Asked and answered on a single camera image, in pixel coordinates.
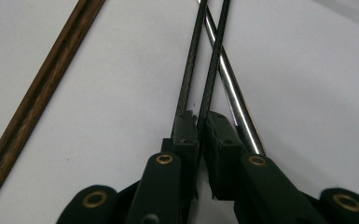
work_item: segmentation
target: wooden rod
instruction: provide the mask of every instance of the wooden rod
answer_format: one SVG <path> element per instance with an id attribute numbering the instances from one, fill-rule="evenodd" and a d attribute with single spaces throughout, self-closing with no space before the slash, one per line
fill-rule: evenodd
<path id="1" fill-rule="evenodd" d="M 0 188 L 104 0 L 79 0 L 0 139 Z"/>

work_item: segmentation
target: black mechanical part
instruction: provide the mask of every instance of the black mechanical part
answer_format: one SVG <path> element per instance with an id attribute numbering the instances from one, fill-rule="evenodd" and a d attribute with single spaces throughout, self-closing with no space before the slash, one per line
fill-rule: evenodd
<path id="1" fill-rule="evenodd" d="M 237 199 L 234 203 L 234 212 L 239 224 L 264 223 L 261 221 L 251 197 L 245 190 L 238 191 Z"/>
<path id="2" fill-rule="evenodd" d="M 106 186 L 91 186 L 81 190 L 65 207 L 57 224 L 108 224 L 117 202 L 115 190 Z"/>
<path id="3" fill-rule="evenodd" d="M 242 155 L 240 179 L 262 223 L 327 223 L 269 158 L 256 154 Z"/>
<path id="4" fill-rule="evenodd" d="M 127 215 L 127 224 L 179 223 L 181 160 L 169 152 L 150 157 Z"/>
<path id="5" fill-rule="evenodd" d="M 182 198 L 193 200 L 196 195 L 200 149 L 192 111 L 181 113 L 175 118 L 173 152 L 182 161 Z"/>
<path id="6" fill-rule="evenodd" d="M 234 201 L 241 183 L 238 167 L 244 146 L 225 116 L 209 112 L 203 151 L 213 195 Z"/>
<path id="7" fill-rule="evenodd" d="M 359 195 L 356 193 L 346 189 L 325 189 L 320 205 L 331 223 L 359 223 Z"/>
<path id="8" fill-rule="evenodd" d="M 124 224 L 127 214 L 130 210 L 133 197 L 138 189 L 139 181 L 122 190 L 117 194 L 116 205 L 112 209 L 112 222 L 115 224 Z"/>
<path id="9" fill-rule="evenodd" d="M 171 138 L 162 139 L 161 152 L 173 152 L 173 139 Z"/>

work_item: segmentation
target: carbon fiber rod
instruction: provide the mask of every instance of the carbon fiber rod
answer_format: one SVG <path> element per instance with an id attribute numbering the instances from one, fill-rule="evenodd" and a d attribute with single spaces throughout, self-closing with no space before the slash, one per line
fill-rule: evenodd
<path id="1" fill-rule="evenodd" d="M 188 50 L 182 87 L 179 93 L 178 104 L 176 106 L 175 118 L 178 114 L 186 111 L 188 95 L 190 94 L 191 79 L 193 77 L 194 64 L 196 63 L 197 50 L 199 48 L 200 35 L 202 31 L 202 22 L 205 18 L 207 2 L 208 0 L 200 0 L 196 24 L 194 25 L 193 36 L 191 37 L 190 49 Z"/>
<path id="2" fill-rule="evenodd" d="M 223 2 L 222 12 L 220 13 L 219 26 L 217 28 L 216 39 L 214 42 L 214 50 L 212 51 L 211 63 L 209 65 L 208 77 L 206 78 L 205 89 L 202 95 L 199 120 L 197 122 L 197 134 L 199 142 L 201 144 L 204 136 L 205 120 L 211 106 L 212 94 L 214 92 L 214 81 L 216 78 L 217 67 L 219 65 L 220 51 L 223 44 L 223 36 L 226 29 L 229 3 L 230 0 L 225 0 Z"/>

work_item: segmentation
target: hole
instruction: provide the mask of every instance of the hole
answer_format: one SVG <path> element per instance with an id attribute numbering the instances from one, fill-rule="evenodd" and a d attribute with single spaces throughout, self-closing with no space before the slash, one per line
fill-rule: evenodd
<path id="1" fill-rule="evenodd" d="M 98 207 L 102 205 L 104 202 L 106 202 L 106 199 L 107 199 L 106 192 L 97 190 L 84 197 L 83 206 L 87 208 Z"/>
<path id="2" fill-rule="evenodd" d="M 341 206 L 349 211 L 359 212 L 359 202 L 350 195 L 335 194 L 335 195 L 333 195 L 333 200 L 339 206 Z"/>
<path id="3" fill-rule="evenodd" d="M 298 217 L 296 219 L 296 223 L 297 224 L 311 224 L 311 222 L 304 217 Z"/>
<path id="4" fill-rule="evenodd" d="M 173 161 L 173 157 L 170 156 L 170 155 L 160 155 L 156 158 L 156 161 L 159 163 L 159 164 L 168 164 L 168 163 L 171 163 Z"/>
<path id="5" fill-rule="evenodd" d="M 155 214 L 149 214 L 144 217 L 142 224 L 159 224 L 159 217 Z"/>
<path id="6" fill-rule="evenodd" d="M 103 196 L 101 194 L 95 194 L 89 197 L 88 202 L 89 203 L 98 203 L 103 199 Z"/>
<path id="7" fill-rule="evenodd" d="M 249 162 L 251 162 L 253 165 L 258 165 L 258 166 L 264 166 L 267 164 L 266 160 L 264 160 L 264 158 L 259 156 L 249 157 Z"/>

